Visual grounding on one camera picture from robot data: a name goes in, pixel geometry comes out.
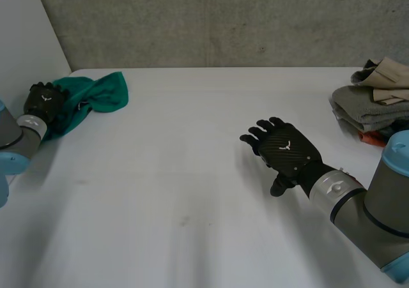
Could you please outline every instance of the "white wall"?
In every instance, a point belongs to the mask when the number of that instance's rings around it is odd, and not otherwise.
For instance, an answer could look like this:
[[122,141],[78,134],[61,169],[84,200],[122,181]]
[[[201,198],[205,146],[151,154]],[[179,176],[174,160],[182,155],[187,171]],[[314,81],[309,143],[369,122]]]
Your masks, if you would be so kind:
[[0,0],[0,99],[14,115],[32,84],[71,73],[40,0]]

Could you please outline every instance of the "stack of folded laundry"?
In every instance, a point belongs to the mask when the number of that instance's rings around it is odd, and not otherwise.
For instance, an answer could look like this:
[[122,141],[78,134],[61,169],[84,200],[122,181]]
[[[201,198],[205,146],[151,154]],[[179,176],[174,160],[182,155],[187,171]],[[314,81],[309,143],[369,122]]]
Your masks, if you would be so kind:
[[409,129],[409,67],[389,58],[369,60],[351,76],[354,86],[334,91],[334,114],[353,125],[361,141],[386,145],[396,132]]

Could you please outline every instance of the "red cloth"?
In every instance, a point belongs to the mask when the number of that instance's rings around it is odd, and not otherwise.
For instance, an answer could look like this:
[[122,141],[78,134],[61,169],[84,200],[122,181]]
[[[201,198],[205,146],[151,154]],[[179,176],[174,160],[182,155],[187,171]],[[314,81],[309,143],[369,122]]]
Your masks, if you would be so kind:
[[380,146],[384,148],[386,146],[385,139],[383,136],[378,132],[366,132],[366,133],[359,133],[359,139],[362,142],[371,144],[373,146]]

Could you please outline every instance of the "beige cloth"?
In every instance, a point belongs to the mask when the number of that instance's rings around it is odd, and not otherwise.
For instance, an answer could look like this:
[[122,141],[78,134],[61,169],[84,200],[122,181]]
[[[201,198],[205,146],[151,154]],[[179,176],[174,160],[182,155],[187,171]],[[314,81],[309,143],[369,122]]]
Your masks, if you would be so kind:
[[374,101],[384,105],[409,101],[409,66],[388,57],[380,63],[369,60],[362,71],[351,76],[351,82],[359,86],[374,87]]

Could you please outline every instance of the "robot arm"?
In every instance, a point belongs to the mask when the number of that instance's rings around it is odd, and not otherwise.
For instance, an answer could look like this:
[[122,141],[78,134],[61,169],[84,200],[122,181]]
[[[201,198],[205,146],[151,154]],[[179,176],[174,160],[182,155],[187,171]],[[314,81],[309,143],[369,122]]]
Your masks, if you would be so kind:
[[258,121],[240,140],[279,172],[271,194],[300,185],[310,201],[393,281],[409,281],[409,131],[395,134],[368,191],[350,175],[325,165],[293,125]]
[[17,120],[0,101],[0,207],[8,199],[6,175],[25,171],[51,123],[63,108],[67,91],[51,83],[30,89],[24,114]]

